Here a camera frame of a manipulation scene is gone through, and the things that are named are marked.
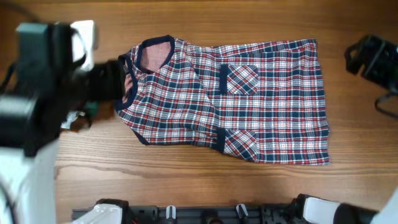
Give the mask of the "plaid shirt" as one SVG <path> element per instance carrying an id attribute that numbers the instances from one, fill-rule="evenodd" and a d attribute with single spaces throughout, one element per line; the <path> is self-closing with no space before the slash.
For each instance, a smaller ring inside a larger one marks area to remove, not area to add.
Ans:
<path id="1" fill-rule="evenodd" d="M 209 147 L 259 164 L 329 163 L 314 39 L 202 47 L 165 35 L 119 56 L 115 109 L 145 145 Z"/>

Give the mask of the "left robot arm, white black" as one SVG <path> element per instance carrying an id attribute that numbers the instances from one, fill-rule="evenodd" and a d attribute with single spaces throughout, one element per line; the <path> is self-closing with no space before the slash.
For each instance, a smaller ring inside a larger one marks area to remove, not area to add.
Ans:
<path id="1" fill-rule="evenodd" d="M 55 223 L 55 160 L 62 124 L 89 101 L 120 99 L 124 72 L 117 60 L 95 63 L 97 28 L 24 22 L 16 30 L 19 58 L 1 83 L 1 222 Z"/>

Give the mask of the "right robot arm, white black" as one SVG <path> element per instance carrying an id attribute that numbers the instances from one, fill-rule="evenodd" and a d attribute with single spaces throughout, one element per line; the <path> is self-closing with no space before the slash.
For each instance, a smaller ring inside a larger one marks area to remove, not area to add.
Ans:
<path id="1" fill-rule="evenodd" d="M 359 205 L 315 196 L 298 199 L 309 223 L 397 223 L 397 45 L 367 35 L 345 51 L 345 70 L 328 73 L 332 132 L 330 185 Z"/>

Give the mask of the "folded dark green garment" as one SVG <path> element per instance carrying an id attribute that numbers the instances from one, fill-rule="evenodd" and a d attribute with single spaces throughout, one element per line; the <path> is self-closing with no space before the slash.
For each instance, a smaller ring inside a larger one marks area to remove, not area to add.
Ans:
<path id="1" fill-rule="evenodd" d="M 93 119 L 98 114 L 100 104 L 97 101 L 86 101 L 83 105 L 82 112 L 84 112 L 84 117 L 88 119 Z"/>

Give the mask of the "crumpled white cloth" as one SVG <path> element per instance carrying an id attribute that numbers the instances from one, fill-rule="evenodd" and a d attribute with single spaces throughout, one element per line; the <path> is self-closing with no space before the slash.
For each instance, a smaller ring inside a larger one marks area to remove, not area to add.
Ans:
<path id="1" fill-rule="evenodd" d="M 66 120 L 61 124 L 62 129 L 71 129 L 71 125 L 79 117 L 84 117 L 85 112 L 83 111 L 71 111 L 68 113 Z"/>

